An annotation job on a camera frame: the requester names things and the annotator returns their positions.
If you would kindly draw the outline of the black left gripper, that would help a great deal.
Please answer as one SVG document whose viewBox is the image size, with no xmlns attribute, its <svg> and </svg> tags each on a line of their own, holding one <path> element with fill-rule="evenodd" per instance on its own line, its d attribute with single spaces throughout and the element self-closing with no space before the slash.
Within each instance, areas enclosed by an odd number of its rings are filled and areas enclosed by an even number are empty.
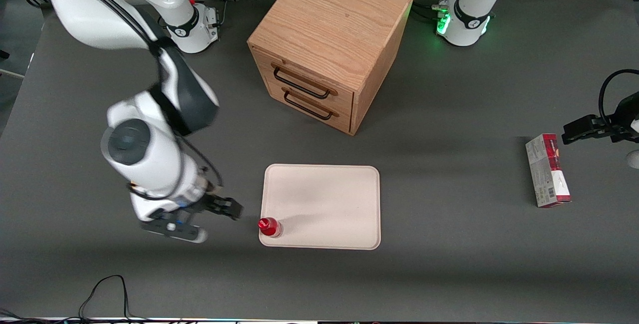
<svg viewBox="0 0 639 324">
<path fill-rule="evenodd" d="M 600 117 L 588 114 L 564 125 L 564 133 L 562 134 L 564 145 L 567 146 L 587 138 L 605 137 L 609 137 L 613 143 L 639 142 L 639 93 L 635 92 L 622 99 L 611 115 L 605 114 L 604 97 L 605 93 L 601 91 L 598 97 Z"/>
</svg>

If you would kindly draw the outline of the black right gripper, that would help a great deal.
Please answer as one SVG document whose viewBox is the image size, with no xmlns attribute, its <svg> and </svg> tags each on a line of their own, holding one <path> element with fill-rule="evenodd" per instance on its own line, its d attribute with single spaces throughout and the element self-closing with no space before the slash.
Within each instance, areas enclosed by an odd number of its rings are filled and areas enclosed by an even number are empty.
<svg viewBox="0 0 639 324">
<path fill-rule="evenodd" d="M 193 226 L 194 217 L 201 212 L 211 212 L 216 215 L 239 220 L 244 207 L 230 197 L 203 195 L 194 203 L 182 200 L 153 201 L 150 210 L 150 223 L 153 226 Z"/>
</svg>

